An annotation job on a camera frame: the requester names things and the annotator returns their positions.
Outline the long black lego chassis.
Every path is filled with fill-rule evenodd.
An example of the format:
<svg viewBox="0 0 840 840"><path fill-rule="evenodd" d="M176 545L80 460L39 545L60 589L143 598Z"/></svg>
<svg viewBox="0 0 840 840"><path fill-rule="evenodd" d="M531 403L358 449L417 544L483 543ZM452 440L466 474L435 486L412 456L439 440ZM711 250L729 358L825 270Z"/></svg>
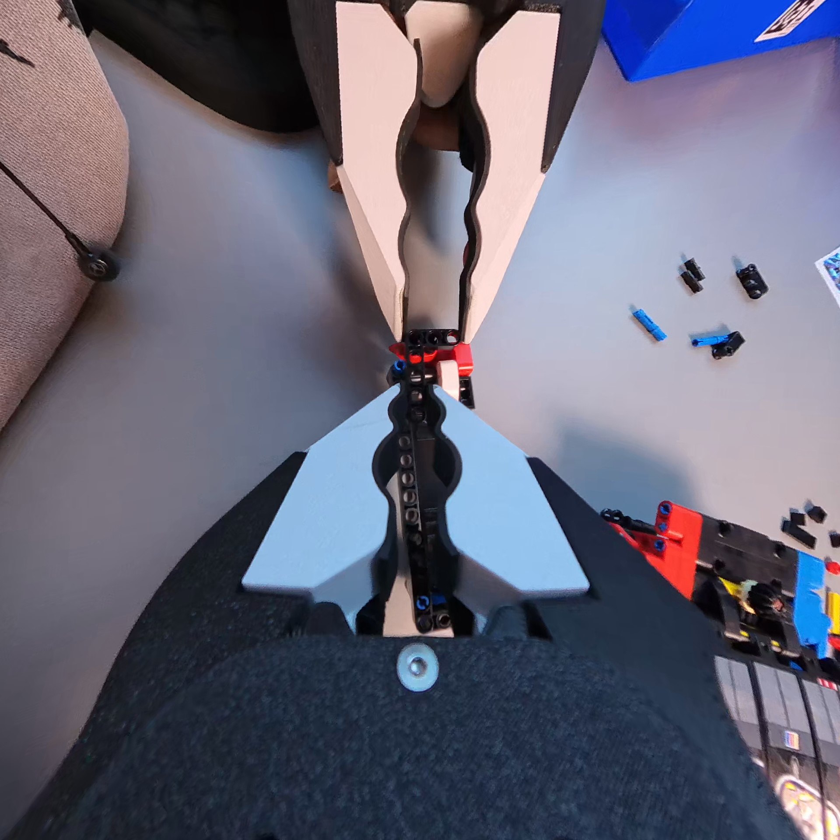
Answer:
<svg viewBox="0 0 840 840"><path fill-rule="evenodd" d="M388 385L399 385L406 396L400 408L397 435L399 468L396 486L402 543L406 552L407 584L413 595L436 590L448 599L456 637L474 633L472 612L454 595L458 562L440 542L440 526L445 523L445 501L455 477L455 457L436 435L443 411L434 401L432 383L414 383L403 360L403 342L390 347L394 360L386 373ZM470 376L474 370L468 343L464 345L465 375L444 385L452 385L455 399L462 406L474 408Z"/></svg>

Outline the blue plastic bin with label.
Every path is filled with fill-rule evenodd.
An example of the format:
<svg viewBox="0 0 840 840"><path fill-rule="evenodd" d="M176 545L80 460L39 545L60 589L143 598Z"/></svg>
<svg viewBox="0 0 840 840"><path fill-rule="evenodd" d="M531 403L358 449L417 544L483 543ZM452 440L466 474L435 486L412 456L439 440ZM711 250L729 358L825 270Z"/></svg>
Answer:
<svg viewBox="0 0 840 840"><path fill-rule="evenodd" d="M839 35L838 1L608 1L602 35L638 82Z"/></svg>

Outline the person's torso in beige hoodie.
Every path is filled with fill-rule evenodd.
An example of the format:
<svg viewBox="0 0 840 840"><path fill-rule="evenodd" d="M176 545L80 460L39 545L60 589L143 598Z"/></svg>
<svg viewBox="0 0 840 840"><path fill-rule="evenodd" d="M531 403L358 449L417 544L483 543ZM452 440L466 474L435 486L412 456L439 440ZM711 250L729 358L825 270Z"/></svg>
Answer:
<svg viewBox="0 0 840 840"><path fill-rule="evenodd" d="M57 351L123 223L129 133L72 2L1 2L1 425Z"/></svg>

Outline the red blue lego race car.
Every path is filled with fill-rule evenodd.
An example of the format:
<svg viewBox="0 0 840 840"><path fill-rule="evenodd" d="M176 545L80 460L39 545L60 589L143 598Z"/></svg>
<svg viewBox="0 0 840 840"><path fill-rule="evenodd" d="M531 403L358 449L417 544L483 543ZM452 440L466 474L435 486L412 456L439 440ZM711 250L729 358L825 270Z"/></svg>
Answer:
<svg viewBox="0 0 840 840"><path fill-rule="evenodd" d="M711 621L730 719L802 838L839 838L838 562L663 500L601 516Z"/></svg>

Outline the pile of small lego pieces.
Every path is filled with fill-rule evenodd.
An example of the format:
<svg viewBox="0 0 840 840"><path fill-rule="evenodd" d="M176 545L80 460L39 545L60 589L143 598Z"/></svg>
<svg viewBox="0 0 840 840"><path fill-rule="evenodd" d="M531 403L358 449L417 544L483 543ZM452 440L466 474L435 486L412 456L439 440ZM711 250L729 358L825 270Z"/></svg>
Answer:
<svg viewBox="0 0 840 840"><path fill-rule="evenodd" d="M782 516L782 533L797 546L814 555L829 556L839 551L839 515L812 499L790 507Z"/></svg>

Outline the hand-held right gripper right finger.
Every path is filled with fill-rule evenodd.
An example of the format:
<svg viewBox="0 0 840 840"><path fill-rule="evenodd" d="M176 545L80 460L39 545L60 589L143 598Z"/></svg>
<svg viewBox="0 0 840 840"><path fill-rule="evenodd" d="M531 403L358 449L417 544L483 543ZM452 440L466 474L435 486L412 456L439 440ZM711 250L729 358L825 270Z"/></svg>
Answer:
<svg viewBox="0 0 840 840"><path fill-rule="evenodd" d="M438 529L453 559L444 591L479 633L500 607L587 594L591 585L529 457L441 387L432 389Z"/></svg>

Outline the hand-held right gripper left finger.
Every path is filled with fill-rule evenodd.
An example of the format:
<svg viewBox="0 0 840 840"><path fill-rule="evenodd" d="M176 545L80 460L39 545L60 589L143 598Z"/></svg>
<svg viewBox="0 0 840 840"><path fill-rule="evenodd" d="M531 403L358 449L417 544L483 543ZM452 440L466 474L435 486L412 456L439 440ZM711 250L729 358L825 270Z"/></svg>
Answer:
<svg viewBox="0 0 840 840"><path fill-rule="evenodd" d="M352 630L380 634L397 569L399 385L306 452L241 585L338 606Z"/></svg>

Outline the black connector with blue pin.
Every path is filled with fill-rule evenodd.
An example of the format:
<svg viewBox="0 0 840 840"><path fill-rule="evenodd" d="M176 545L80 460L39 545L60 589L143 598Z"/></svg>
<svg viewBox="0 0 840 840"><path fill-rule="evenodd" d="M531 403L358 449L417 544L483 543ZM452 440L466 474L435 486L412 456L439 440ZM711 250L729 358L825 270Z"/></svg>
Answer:
<svg viewBox="0 0 840 840"><path fill-rule="evenodd" d="M690 339L690 344L695 349L707 348L710 356L715 361L722 361L731 358L745 344L746 339L740 331L733 331L726 334L706 334Z"/></svg>

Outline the person's left hand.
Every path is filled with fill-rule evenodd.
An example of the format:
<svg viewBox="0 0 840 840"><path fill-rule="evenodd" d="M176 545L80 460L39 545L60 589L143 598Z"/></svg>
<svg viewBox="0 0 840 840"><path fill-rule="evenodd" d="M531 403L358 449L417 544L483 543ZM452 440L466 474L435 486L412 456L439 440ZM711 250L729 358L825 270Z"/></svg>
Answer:
<svg viewBox="0 0 840 840"><path fill-rule="evenodd" d="M433 151L459 152L459 114L454 103L431 108L421 102L409 140Z"/></svg>

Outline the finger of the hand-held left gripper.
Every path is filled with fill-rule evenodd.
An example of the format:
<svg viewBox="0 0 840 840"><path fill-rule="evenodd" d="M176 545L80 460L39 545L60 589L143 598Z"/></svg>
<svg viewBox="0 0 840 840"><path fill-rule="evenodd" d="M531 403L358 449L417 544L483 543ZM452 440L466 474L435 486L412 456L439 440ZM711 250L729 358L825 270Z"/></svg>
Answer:
<svg viewBox="0 0 840 840"><path fill-rule="evenodd" d="M474 233L461 336L471 343L488 314L544 181L543 143L560 14L521 10L481 47L469 103L479 122Z"/></svg>
<svg viewBox="0 0 840 840"><path fill-rule="evenodd" d="M342 160L338 176L380 308L403 337L410 209L403 156L418 117L423 60L378 3L337 3Z"/></svg>

